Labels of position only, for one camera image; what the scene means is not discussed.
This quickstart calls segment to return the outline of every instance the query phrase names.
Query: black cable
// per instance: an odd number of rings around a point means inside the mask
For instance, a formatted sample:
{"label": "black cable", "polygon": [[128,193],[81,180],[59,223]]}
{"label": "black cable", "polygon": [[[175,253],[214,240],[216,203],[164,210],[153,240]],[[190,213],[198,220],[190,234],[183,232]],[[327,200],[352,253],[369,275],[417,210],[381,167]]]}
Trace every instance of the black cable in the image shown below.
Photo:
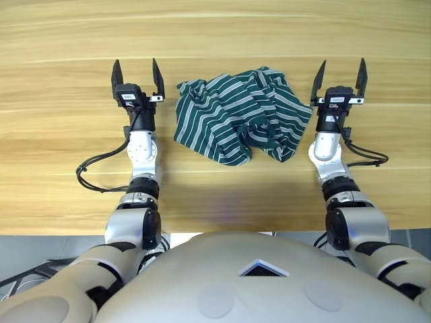
{"label": "black cable", "polygon": [[154,253],[152,253],[152,254],[146,254],[146,255],[142,258],[141,263],[139,263],[139,266],[138,266],[138,268],[137,268],[137,274],[141,271],[142,267],[145,265],[145,263],[146,263],[149,259],[151,259],[151,258],[153,258],[153,257],[159,257],[159,255],[161,255],[161,254],[163,254],[163,252],[154,252]]}
{"label": "black cable", "polygon": [[317,244],[324,238],[324,237],[326,237],[328,235],[328,233],[327,232],[325,232],[324,234],[322,234],[320,237],[318,237],[317,239],[316,239],[316,241],[314,241],[314,244],[312,245],[313,247],[317,247]]}
{"label": "black cable", "polygon": [[164,244],[163,240],[162,240],[162,241],[160,241],[160,244],[162,245],[162,248],[163,248],[163,251],[164,251],[164,252],[165,252],[165,251],[168,251],[168,247],[167,247],[167,245],[166,245],[166,244]]}
{"label": "black cable", "polygon": [[[141,111],[138,111],[136,114],[136,117],[133,119],[133,122],[131,123],[130,129],[133,129],[133,126],[136,123],[136,120],[138,118],[138,116],[141,114]],[[105,192],[125,192],[128,189],[128,186],[120,186],[120,187],[115,187],[115,188],[101,188],[98,187],[96,185],[93,185],[91,183],[89,183],[87,180],[85,180],[82,176],[81,173],[82,172],[87,172],[87,167],[106,158],[112,157],[120,152],[122,152],[127,145],[129,144],[130,141],[130,135],[129,133],[126,134],[126,139],[124,141],[124,143],[118,147],[117,149],[114,149],[108,153],[103,153],[101,155],[96,155],[93,157],[88,158],[87,160],[83,161],[81,163],[81,165],[78,166],[78,168],[76,169],[76,178],[78,179],[78,182],[85,188],[89,189],[89,190],[95,190],[96,192],[101,192],[101,193],[105,193]]]}
{"label": "black cable", "polygon": [[170,249],[169,241],[168,241],[164,236],[162,236],[162,241],[164,241],[164,242],[165,242],[166,247],[167,247],[167,249],[169,250],[169,249]]}
{"label": "black cable", "polygon": [[350,260],[349,257],[345,257],[345,256],[337,256],[338,259],[352,265],[353,267],[356,267],[355,264]]}
{"label": "black cable", "polygon": [[325,240],[324,242],[322,242],[321,244],[319,244],[319,246],[317,247],[317,249],[322,248],[327,243],[328,243],[328,240]]}
{"label": "black cable", "polygon": [[354,166],[376,166],[379,167],[381,164],[386,163],[387,161],[389,161],[389,156],[385,155],[383,153],[379,153],[377,151],[373,151],[373,150],[369,150],[369,149],[365,149],[362,147],[359,147],[357,145],[354,145],[352,143],[352,140],[348,139],[345,135],[344,129],[343,127],[340,125],[338,119],[335,119],[335,124],[337,125],[338,131],[341,133],[341,136],[343,137],[345,146],[354,154],[364,157],[364,158],[368,158],[368,159],[373,159],[373,161],[356,161],[354,163],[349,163],[347,164],[348,167],[354,167]]}

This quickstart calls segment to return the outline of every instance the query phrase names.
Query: crumpled fabric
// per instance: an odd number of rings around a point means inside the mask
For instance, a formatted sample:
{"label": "crumpled fabric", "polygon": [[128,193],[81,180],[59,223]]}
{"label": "crumpled fabric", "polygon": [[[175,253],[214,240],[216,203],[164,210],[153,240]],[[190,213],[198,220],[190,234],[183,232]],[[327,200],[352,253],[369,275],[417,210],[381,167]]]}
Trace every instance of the crumpled fabric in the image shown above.
{"label": "crumpled fabric", "polygon": [[312,115],[284,74],[269,67],[195,79],[177,88],[174,140],[228,166],[248,162],[250,147],[285,162],[295,154]]}

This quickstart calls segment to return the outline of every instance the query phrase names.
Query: wood grain surface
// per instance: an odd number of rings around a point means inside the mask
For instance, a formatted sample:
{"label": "wood grain surface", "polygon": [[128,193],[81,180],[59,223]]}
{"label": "wood grain surface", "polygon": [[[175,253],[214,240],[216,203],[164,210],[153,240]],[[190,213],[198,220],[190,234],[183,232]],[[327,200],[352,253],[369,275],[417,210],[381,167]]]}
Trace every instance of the wood grain surface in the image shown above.
{"label": "wood grain surface", "polygon": [[[267,65],[308,102],[324,59],[323,87],[354,86],[368,67],[367,103],[346,125],[359,145],[389,154],[352,168],[391,227],[431,227],[429,0],[2,0],[0,1],[0,234],[103,234],[121,193],[82,188],[75,169],[123,140],[127,116],[110,91],[113,61],[125,81],[154,91],[158,60],[167,100],[158,105],[163,230],[317,230],[325,206],[308,160],[316,117],[286,163],[253,151],[222,166],[175,143],[176,85]],[[357,158],[346,152],[346,161]],[[86,177],[128,183],[125,153]]]}

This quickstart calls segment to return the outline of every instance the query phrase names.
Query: green striped cloth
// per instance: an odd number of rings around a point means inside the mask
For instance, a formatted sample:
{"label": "green striped cloth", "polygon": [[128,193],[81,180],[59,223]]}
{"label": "green striped cloth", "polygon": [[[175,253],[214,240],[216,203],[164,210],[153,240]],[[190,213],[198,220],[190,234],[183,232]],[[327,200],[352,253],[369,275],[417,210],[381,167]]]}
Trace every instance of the green striped cloth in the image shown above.
{"label": "green striped cloth", "polygon": [[236,166],[258,147],[285,162],[295,154],[312,108],[269,67],[177,86],[174,140],[221,164]]}

